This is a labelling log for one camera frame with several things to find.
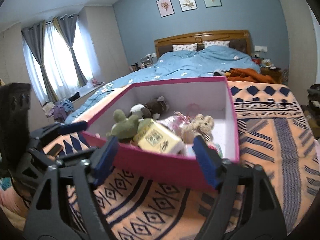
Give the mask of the green frog plush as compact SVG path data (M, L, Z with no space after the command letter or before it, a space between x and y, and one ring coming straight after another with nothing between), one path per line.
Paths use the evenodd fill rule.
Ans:
M137 134L139 124L144 120L149 121L151 118L152 115L147 109L142 109L142 116L131 114L128 118L121 109L116 109L113 113L115 123L106 136L116 137L119 141L131 140Z

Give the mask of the beige tissue pack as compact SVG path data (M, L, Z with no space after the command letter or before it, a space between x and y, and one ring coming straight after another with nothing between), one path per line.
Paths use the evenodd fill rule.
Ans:
M139 124L133 141L142 150L159 154L178 154L184 149L184 142L180 137L153 119Z

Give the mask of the brown knitted monkey plush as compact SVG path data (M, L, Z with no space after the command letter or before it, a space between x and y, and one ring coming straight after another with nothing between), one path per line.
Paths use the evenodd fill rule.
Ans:
M132 108L130 109L129 116L137 115L140 119L151 118L158 120L159 117L168 109L168 102L165 100L163 96L159 96L145 104L140 103L132 106Z

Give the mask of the cream bunny plush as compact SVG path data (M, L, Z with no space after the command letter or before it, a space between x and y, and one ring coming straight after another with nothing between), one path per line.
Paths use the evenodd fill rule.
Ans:
M192 144L197 136L201 136L205 142L213 141L212 131L214 125L215 122L212 116L198 114L190 123L183 126L181 138L185 144Z

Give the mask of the pink satin drawstring pouch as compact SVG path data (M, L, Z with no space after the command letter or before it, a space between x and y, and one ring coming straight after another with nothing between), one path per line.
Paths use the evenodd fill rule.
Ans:
M179 111L174 111L173 114L167 116L166 118L162 118L157 122L180 137L182 135L183 127L190 124L195 116L199 114L200 110L201 107L199 105L192 103L187 106L185 114Z

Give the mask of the black smartphone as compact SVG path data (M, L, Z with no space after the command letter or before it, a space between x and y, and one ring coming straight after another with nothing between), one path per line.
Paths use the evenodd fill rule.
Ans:
M47 153L47 156L56 157L63 150L61 144L55 144Z

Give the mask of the clothes pile on windowsill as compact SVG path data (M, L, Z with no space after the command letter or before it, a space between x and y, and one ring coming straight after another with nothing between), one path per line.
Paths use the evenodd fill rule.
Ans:
M58 101L56 104L47 102L42 107L47 118L53 117L56 122L65 122L67 117L74 112L73 103L69 100Z

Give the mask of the orange patterned blanket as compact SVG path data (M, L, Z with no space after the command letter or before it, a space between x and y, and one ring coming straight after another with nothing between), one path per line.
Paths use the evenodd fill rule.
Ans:
M192 77L111 84L102 99L68 117L85 120L83 134L58 138L64 153L102 144L113 113L163 96L161 115L210 115L213 141L224 158L265 170L283 211L287 231L301 221L319 189L316 141L291 91L284 85ZM192 149L161 155L121 144L114 170L94 195L116 239L194 239L218 194L204 178Z

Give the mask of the pink cardboard storage box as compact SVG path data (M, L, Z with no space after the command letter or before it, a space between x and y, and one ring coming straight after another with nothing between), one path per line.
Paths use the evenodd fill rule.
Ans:
M226 78L221 76L141 82L117 88L78 117L88 124L84 138L91 146L103 146L106 134L116 124L113 117L116 110L128 114L135 103L158 95L169 103L169 110L162 115L164 119L177 113L213 117L212 144L221 148L224 159L239 161L233 98ZM132 144L119 143L112 164L159 183L212 190L211 179L205 173L210 168L208 158L197 157L192 144L156 121L148 121Z

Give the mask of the grey curtains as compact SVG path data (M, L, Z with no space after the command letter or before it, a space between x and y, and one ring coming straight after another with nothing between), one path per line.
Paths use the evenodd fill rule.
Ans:
M40 104L70 98L93 84L92 46L79 15L63 15L21 31L27 71Z

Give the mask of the dark clothes pile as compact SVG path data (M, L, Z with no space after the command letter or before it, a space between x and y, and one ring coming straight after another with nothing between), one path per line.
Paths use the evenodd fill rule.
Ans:
M311 85L308 90L308 103L301 105L304 115L309 123L313 136L316 140L319 140L320 134L320 84Z

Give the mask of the orange brown garment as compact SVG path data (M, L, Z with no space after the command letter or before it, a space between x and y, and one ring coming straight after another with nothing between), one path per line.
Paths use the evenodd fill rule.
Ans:
M230 70L215 71L213 76L224 76L228 81L247 81L253 83L276 84L275 80L269 75L263 75L251 68L231 68Z

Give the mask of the wooden nightstand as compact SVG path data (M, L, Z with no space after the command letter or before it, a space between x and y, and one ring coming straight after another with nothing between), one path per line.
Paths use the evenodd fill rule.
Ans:
M260 72L262 75L272 77L275 83L287 85L289 79L288 69L276 67L270 59L263 59L257 56L252 57L252 61L260 66Z

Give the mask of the blue floral duvet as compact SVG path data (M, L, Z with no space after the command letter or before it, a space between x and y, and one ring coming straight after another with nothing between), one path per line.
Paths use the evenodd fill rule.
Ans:
M116 88L146 81L208 77L213 76L214 72L232 68L250 68L260 73L260 66L253 62L251 56L229 47L209 46L201 51L170 51L163 54L152 67L131 72L100 87L67 117L65 124L72 123Z

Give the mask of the left floral pillow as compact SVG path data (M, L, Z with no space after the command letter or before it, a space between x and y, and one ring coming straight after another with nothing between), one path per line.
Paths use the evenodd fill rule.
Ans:
M193 44L173 44L173 51L197 51L197 43Z

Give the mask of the floral pillow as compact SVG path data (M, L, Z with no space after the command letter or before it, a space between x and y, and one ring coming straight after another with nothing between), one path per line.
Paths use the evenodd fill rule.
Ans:
M203 41L203 44L205 48L210 46L229 47L230 41Z
M193 44L173 44L173 51L197 51L197 43Z

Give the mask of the right floral pillow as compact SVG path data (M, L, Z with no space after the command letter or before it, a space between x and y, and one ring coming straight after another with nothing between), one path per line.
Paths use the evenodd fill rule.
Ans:
M229 47L230 41L203 41L203 44L205 48L210 46Z

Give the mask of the wooden headboard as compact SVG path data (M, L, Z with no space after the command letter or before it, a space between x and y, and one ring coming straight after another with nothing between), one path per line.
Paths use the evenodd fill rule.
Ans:
M204 41L229 41L229 46L240 52L252 55L251 39L248 30L212 30L175 35L155 40L156 56L159 59L163 54L173 51L173 45L198 44L204 48Z

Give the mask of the pink flower framed picture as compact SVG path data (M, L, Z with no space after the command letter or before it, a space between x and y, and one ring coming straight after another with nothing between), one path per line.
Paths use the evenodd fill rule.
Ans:
M171 0L157 0L156 3L161 18L173 15L175 13Z

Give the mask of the white flower framed picture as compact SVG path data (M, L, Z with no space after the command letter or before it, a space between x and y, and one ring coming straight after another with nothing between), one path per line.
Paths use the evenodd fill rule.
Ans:
M178 0L182 11L197 9L195 0Z

